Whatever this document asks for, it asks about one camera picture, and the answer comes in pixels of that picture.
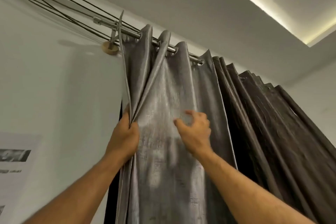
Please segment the forearm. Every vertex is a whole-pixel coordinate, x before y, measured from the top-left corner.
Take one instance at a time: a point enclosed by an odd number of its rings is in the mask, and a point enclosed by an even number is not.
[[[313,223],[215,153],[202,153],[198,159],[239,224]]]
[[[117,157],[104,157],[24,224],[89,224],[120,165]]]

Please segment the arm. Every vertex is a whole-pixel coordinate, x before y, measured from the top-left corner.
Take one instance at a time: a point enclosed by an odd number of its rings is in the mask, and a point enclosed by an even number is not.
[[[138,143],[138,125],[134,122],[129,128],[125,112],[113,130],[104,157],[24,224],[89,224],[114,176],[134,155]]]
[[[189,127],[174,120],[188,151],[202,164],[239,224],[313,224],[311,220],[231,167],[210,146],[210,122],[204,113],[193,116]]]

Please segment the hand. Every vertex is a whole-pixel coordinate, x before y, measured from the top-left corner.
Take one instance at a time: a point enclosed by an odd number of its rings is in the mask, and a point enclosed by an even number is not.
[[[186,110],[185,113],[193,118],[191,126],[184,124],[181,119],[175,119],[174,124],[187,150],[196,159],[199,159],[200,154],[208,151],[212,152],[209,140],[210,121],[207,119],[207,115],[202,112]]]
[[[137,151],[139,144],[139,127],[136,122],[129,127],[129,108],[126,107],[123,117],[113,130],[108,142],[105,156],[113,156],[123,166]]]

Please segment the metal curtain rod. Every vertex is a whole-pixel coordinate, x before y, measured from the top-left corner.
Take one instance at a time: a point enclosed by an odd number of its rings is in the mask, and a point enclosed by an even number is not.
[[[109,23],[109,22],[106,22],[106,21],[102,20],[102,19],[99,18],[99,17],[93,17],[93,22],[96,23],[96,24],[98,24],[98,25],[103,25],[103,26],[109,27],[109,28],[114,29],[114,30],[116,30],[117,27],[118,27],[116,24],[111,24],[111,23]],[[135,38],[135,39],[140,39],[140,37],[141,37],[141,35],[139,35],[139,34],[137,34],[137,33],[134,33],[134,32],[132,32],[132,31],[129,31],[129,30],[127,30],[127,29],[124,29],[124,28],[121,28],[121,32],[122,32],[123,34],[125,34],[125,35],[129,35],[129,36],[131,36],[131,37],[133,37],[133,38]],[[159,44],[156,40],[154,40],[154,39],[152,39],[152,44],[153,44],[154,46],[156,46],[156,47],[160,47],[160,44]],[[175,53],[175,52],[176,52],[176,49],[174,49],[174,48],[168,46],[167,51],[168,51],[168,52],[171,52],[171,53]],[[196,62],[196,63],[198,63],[198,64],[203,64],[203,61],[200,60],[200,59],[197,59],[197,58],[195,58],[195,57],[193,57],[193,56],[189,56],[189,58],[190,58],[191,61],[194,61],[194,62]]]

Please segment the white wall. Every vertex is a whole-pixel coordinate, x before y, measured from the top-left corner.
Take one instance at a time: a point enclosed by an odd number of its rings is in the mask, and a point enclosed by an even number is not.
[[[104,0],[89,1],[117,16],[121,12]],[[18,224],[101,158],[119,118],[122,66],[120,57],[101,51],[101,39],[25,0],[0,0],[0,7],[0,131],[43,137],[9,223]],[[138,28],[150,23],[127,11],[124,20]],[[163,28],[153,26],[153,34],[158,36]],[[172,34],[172,44],[182,40]],[[196,55],[206,50],[187,42]],[[236,68],[245,70],[238,64]],[[103,223],[105,206],[106,197],[93,223]]]
[[[336,146],[336,61],[286,90]]]

